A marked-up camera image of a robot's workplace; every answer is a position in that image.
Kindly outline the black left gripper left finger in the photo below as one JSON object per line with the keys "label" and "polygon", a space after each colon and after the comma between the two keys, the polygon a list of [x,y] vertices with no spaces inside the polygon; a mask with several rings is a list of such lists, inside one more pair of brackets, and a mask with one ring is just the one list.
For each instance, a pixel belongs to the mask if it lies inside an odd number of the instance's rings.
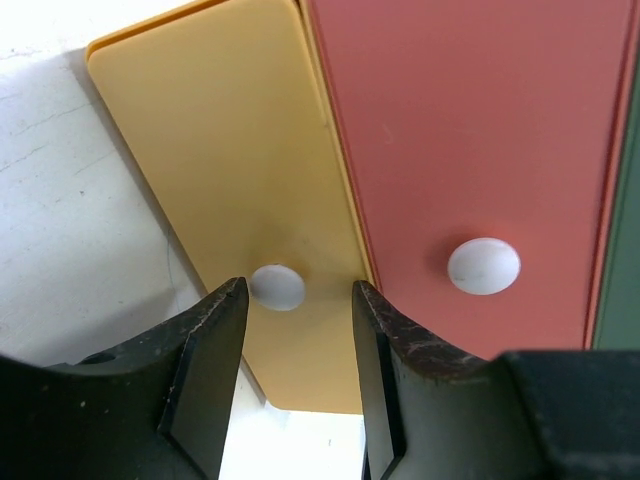
{"label": "black left gripper left finger", "polygon": [[1,360],[5,479],[215,479],[249,307],[243,278],[75,365]]}

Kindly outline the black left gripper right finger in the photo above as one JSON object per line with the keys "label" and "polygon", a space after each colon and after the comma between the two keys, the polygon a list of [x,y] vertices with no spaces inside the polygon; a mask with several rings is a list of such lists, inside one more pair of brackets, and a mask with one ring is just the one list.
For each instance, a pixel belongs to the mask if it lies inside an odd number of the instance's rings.
{"label": "black left gripper right finger", "polygon": [[366,479],[635,479],[639,355],[512,351],[485,361],[352,288]]}

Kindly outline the green drawer tray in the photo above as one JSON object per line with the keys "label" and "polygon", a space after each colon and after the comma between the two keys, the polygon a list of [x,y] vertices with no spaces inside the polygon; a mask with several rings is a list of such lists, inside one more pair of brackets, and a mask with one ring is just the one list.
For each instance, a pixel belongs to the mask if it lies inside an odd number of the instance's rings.
{"label": "green drawer tray", "polygon": [[639,348],[639,79],[634,79],[593,346]]}

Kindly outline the salmon drawer tray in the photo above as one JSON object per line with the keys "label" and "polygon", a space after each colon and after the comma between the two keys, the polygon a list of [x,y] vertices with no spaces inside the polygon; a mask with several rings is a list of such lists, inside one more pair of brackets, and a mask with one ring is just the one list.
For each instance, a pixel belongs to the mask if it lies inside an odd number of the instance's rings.
{"label": "salmon drawer tray", "polygon": [[311,1],[376,280],[485,358],[581,348],[635,1]]}

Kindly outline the yellow drawer tray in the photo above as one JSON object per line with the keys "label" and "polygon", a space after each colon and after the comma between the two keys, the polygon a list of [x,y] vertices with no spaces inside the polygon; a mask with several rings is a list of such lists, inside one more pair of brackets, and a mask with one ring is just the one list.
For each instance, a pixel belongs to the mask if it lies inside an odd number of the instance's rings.
{"label": "yellow drawer tray", "polygon": [[357,414],[351,290],[371,276],[305,2],[195,1],[93,41],[88,73],[202,284],[254,294],[243,354],[284,410]]}

